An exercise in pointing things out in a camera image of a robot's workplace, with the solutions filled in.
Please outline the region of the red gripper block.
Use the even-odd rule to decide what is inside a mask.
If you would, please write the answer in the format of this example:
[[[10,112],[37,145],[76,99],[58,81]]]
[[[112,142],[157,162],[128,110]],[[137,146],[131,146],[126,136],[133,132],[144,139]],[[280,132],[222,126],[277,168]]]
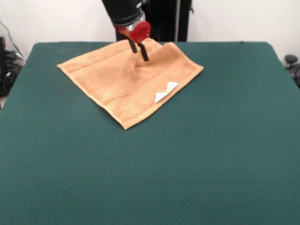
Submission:
[[[114,27],[120,34],[127,37],[133,53],[138,52],[138,50],[135,46],[135,43],[137,43],[141,49],[141,54],[142,54],[143,60],[144,61],[149,60],[146,48],[141,43],[143,40],[150,37],[151,25],[149,22],[147,22],[145,20],[140,20],[140,21],[137,21],[137,22],[127,25],[127,26],[115,25]]]

